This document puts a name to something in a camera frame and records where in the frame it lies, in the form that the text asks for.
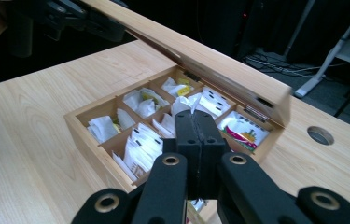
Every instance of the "open wooden lid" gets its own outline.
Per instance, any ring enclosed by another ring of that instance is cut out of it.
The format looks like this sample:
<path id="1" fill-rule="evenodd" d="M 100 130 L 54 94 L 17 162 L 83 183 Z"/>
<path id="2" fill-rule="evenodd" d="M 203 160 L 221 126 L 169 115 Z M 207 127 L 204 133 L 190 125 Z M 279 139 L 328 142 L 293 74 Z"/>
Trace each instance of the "open wooden lid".
<path id="1" fill-rule="evenodd" d="M 254 113 L 285 127 L 291 88 L 218 51 L 109 0 L 82 0 L 124 25 L 178 65 L 248 105 Z"/>

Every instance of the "light wood tabletop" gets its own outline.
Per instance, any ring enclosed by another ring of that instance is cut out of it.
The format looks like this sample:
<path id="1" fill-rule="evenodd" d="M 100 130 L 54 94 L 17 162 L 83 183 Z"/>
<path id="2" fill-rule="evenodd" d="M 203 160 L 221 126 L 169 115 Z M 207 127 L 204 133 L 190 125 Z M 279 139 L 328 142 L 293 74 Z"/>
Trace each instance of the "light wood tabletop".
<path id="1" fill-rule="evenodd" d="M 0 83 L 0 223 L 71 222 L 109 186 L 78 152 L 63 115 L 174 65 L 137 40 Z M 334 144 L 312 140 L 310 126 Z M 261 167 L 293 195 L 317 185 L 350 201 L 350 125 L 291 98 L 290 123 Z"/>

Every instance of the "box lid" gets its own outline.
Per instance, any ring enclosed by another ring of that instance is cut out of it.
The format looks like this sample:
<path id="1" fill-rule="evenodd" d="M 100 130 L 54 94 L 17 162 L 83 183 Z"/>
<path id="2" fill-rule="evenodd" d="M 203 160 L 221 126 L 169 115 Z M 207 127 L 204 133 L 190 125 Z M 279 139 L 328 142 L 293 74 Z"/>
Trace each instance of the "box lid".
<path id="1" fill-rule="evenodd" d="M 216 50 L 111 1 L 82 0 L 123 24 L 127 31 L 210 85 L 247 105 L 249 112 L 285 127 L 291 88 Z"/>

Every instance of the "table surface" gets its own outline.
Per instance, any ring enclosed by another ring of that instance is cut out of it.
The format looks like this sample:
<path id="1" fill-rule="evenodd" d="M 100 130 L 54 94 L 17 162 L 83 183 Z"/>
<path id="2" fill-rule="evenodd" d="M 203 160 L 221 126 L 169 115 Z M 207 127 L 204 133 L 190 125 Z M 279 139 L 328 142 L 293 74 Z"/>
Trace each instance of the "table surface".
<path id="1" fill-rule="evenodd" d="M 0 223 L 71 222 L 109 186 L 77 151 L 63 115 L 174 65 L 137 40 L 0 83 Z M 311 126 L 334 144 L 312 140 Z M 316 185 L 350 201 L 350 125 L 292 98 L 291 122 L 260 165 L 290 194 Z"/>

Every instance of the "wooden table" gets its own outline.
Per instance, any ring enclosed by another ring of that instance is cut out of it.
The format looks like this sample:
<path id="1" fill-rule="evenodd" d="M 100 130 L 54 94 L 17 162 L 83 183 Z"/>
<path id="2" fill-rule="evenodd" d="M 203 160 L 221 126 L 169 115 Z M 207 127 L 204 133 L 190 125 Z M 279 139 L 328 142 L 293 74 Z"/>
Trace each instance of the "wooden table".
<path id="1" fill-rule="evenodd" d="M 171 66 L 137 40 L 0 83 L 0 223 L 69 223 L 109 187 L 77 151 L 63 115 Z M 350 125 L 295 98 L 291 115 L 262 168 L 291 194 L 318 185 L 350 201 Z M 310 126 L 324 127 L 334 144 L 312 140 Z"/>

